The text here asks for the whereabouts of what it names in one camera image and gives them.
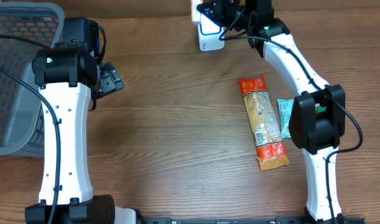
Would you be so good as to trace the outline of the green lid jar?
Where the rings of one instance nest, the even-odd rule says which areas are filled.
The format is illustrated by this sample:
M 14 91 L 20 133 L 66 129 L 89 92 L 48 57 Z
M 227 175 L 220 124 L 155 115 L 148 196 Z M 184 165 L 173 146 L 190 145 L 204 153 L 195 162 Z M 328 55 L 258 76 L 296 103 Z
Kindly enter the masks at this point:
M 317 108 L 316 113 L 321 113 L 321 112 L 324 112 L 325 110 L 326 110 L 325 106 L 320 106 Z

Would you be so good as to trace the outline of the light blue tissue pack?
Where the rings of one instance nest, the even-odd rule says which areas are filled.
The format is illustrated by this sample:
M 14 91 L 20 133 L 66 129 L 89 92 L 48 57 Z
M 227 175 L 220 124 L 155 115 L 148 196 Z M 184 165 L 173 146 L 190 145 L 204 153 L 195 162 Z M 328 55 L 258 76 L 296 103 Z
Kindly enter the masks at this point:
M 278 99 L 277 105 L 279 109 L 279 116 L 280 116 L 280 130 L 282 138 L 291 138 L 290 131 L 289 131 L 289 121 L 290 116 L 292 113 L 292 108 L 294 105 L 293 100 L 283 100 Z

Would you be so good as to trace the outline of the white barcode scanner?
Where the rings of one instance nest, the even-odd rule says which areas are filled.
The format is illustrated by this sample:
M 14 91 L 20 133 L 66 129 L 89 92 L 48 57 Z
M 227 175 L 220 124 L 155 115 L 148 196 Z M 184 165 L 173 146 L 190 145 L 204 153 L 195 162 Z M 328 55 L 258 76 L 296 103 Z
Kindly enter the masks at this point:
M 225 42 L 220 40 L 220 35 L 224 28 L 216 25 L 203 14 L 200 16 L 198 25 L 198 40 L 202 52 L 220 50 L 225 46 Z

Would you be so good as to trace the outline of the grey plastic shopping basket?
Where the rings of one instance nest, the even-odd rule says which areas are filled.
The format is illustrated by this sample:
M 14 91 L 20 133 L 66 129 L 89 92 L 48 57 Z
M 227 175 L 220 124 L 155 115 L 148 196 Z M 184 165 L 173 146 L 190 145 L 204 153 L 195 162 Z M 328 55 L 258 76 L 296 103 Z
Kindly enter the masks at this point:
M 0 2 L 0 68 L 37 88 L 32 59 L 39 47 L 52 47 L 62 35 L 65 14 L 50 2 Z M 0 156 L 44 155 L 41 101 L 0 72 Z

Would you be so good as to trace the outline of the red and tan cracker package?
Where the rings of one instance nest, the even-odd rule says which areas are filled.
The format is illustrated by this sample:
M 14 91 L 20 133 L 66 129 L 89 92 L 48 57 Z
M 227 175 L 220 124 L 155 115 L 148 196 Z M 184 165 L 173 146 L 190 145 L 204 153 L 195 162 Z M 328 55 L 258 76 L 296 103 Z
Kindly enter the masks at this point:
M 289 165 L 289 158 L 264 77 L 238 81 L 261 171 Z

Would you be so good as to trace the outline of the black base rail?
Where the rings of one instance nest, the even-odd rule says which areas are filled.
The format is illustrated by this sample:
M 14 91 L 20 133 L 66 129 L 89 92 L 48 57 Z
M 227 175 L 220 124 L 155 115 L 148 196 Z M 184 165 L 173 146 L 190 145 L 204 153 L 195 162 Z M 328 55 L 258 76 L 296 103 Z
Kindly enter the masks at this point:
M 140 218 L 137 223 L 146 224 L 306 224 L 303 217 L 276 217 L 274 219 L 171 219 L 169 217 Z

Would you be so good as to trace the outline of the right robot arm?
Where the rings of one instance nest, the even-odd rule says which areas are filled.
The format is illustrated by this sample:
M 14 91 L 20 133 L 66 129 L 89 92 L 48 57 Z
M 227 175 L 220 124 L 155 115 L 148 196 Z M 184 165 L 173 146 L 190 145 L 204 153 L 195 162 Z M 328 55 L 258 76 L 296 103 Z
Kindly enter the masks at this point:
M 345 133 L 345 91 L 321 78 L 302 56 L 289 28 L 274 15 L 270 1 L 201 1 L 194 12 L 237 35 L 221 41 L 246 39 L 294 92 L 289 120 L 293 143 L 305 159 L 307 223 L 347 223 L 336 194 L 336 157 Z

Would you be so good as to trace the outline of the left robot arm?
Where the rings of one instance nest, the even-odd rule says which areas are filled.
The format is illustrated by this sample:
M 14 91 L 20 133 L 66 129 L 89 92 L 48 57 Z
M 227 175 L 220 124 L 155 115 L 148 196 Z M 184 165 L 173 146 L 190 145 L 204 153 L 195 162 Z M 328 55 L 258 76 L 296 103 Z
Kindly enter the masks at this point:
M 65 19 L 60 42 L 32 61 L 44 114 L 44 173 L 38 203 L 25 210 L 27 223 L 138 222 L 135 209 L 95 195 L 88 172 L 88 112 L 124 86 L 114 65 L 103 62 L 105 47 L 97 22 Z

